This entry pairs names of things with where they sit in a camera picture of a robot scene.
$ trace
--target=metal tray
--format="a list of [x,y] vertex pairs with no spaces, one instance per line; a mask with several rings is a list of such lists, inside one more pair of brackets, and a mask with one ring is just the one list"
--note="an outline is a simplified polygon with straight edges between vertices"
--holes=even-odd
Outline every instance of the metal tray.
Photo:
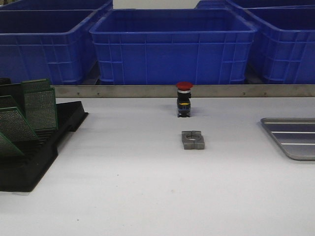
[[264,118],[262,126],[294,160],[315,160],[315,118]]

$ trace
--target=metal rail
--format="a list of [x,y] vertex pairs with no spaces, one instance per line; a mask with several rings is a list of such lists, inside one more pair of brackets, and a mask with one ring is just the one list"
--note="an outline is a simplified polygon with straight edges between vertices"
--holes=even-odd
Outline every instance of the metal rail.
[[[58,98],[177,97],[173,85],[54,86]],[[314,97],[315,85],[197,85],[193,97]]]

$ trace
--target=blue plastic crate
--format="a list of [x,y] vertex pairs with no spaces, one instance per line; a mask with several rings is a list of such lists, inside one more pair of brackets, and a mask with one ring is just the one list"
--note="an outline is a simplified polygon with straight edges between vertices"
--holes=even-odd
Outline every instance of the blue plastic crate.
[[201,0],[196,9],[226,9],[225,0]]
[[258,32],[249,64],[270,84],[315,84],[315,8],[247,10]]
[[0,7],[0,10],[97,10],[107,11],[112,0],[18,0]]
[[247,19],[247,15],[244,12],[244,9],[247,8],[315,7],[315,0],[225,0],[225,1],[227,5],[231,6],[232,10],[234,10],[242,17],[245,17],[245,19]]
[[255,28],[228,10],[114,10],[90,30],[101,81],[241,84]]
[[0,77],[79,84],[96,63],[95,11],[0,11]]

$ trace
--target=white table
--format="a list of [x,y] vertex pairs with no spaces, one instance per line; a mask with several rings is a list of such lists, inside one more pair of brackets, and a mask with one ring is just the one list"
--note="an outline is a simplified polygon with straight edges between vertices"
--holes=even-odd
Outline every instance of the white table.
[[[89,116],[37,187],[0,193],[1,236],[315,235],[315,162],[259,122],[314,117],[315,98],[193,98],[191,118],[176,99],[81,100]],[[184,150],[182,130],[206,149]]]

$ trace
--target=gray metal block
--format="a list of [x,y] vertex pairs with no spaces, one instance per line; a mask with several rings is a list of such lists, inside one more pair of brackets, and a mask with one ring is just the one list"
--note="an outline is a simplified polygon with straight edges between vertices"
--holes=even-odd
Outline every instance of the gray metal block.
[[182,131],[184,149],[205,149],[205,142],[201,131]]

